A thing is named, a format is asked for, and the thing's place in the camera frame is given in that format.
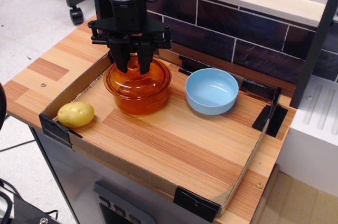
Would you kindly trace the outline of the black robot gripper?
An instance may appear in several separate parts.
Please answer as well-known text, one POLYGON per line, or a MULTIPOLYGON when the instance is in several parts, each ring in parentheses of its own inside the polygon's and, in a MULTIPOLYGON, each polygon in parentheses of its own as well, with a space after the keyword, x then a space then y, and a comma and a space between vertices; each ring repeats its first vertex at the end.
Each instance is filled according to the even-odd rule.
POLYGON ((128 71, 130 45, 137 45, 140 74, 148 73, 154 49, 172 47, 172 28, 149 17, 146 0, 104 1, 111 4, 112 15, 88 23, 92 43, 108 45, 117 68, 123 73, 128 71))

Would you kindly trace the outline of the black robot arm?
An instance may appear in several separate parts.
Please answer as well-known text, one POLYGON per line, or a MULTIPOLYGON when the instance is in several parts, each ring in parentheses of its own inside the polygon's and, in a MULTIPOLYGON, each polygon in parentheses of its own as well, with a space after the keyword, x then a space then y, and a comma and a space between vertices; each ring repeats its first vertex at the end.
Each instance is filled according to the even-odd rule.
POLYGON ((140 73, 150 70, 156 49, 172 46, 172 27, 147 14, 150 0, 95 0, 97 18, 88 23, 92 42, 109 48, 111 61, 127 72, 130 53, 138 55, 140 73))

